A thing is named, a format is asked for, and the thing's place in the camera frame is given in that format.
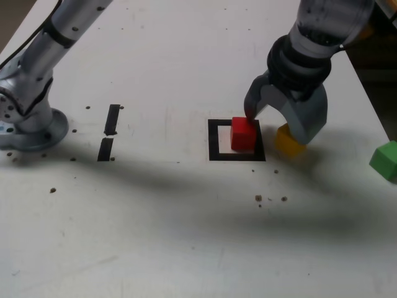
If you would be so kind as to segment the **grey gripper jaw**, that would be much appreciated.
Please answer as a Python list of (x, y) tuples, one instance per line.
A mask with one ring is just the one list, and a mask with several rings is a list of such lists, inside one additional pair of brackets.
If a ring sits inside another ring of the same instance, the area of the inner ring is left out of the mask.
[(261, 88), (261, 99), (283, 115), (292, 137), (302, 145), (309, 144), (326, 124), (328, 99), (323, 85), (303, 102), (296, 102), (276, 87), (265, 85)]

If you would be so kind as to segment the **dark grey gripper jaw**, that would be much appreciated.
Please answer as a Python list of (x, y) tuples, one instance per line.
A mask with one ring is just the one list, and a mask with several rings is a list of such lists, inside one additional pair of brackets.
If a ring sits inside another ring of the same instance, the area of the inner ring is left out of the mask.
[(248, 120), (254, 120), (259, 113), (274, 101), (275, 88), (270, 84), (269, 71), (256, 77), (244, 98), (244, 113)]

